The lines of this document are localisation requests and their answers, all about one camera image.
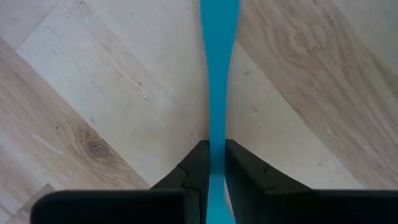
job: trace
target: wood grain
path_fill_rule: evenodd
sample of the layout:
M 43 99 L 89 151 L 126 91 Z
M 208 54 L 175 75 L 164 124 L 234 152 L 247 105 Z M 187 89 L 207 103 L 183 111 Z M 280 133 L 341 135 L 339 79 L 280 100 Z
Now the wood grain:
M 118 3 L 60 1 L 17 51 L 152 185 L 207 138 L 199 5 Z M 311 187 L 361 188 L 239 44 L 234 55 L 228 136 Z
M 148 187 L 2 38 L 0 80 L 0 208 L 6 216 L 46 183 L 55 189 Z
M 395 0 L 333 0 L 333 2 L 362 43 L 384 66 L 397 71 L 398 27 L 395 21 L 398 16 L 398 2 Z
M 398 186 L 388 69 L 330 1 L 244 1 L 238 41 L 308 127 L 371 188 Z

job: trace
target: black object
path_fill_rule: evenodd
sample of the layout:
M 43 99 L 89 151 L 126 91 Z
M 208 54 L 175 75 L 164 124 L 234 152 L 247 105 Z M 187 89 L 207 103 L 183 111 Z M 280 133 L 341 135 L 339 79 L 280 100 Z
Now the black object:
M 209 161 L 200 141 L 150 190 L 56 192 L 34 205 L 31 222 L 206 223 Z M 226 183 L 236 223 L 398 223 L 398 192 L 312 190 L 234 140 Z

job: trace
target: blue strip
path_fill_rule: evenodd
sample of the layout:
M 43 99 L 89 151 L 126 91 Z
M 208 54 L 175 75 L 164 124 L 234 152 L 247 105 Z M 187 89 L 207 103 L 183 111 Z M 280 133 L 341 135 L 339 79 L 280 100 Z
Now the blue strip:
M 235 39 L 239 0 L 201 0 L 210 96 L 210 185 L 207 223 L 234 223 L 224 199 L 225 113 L 229 59 Z

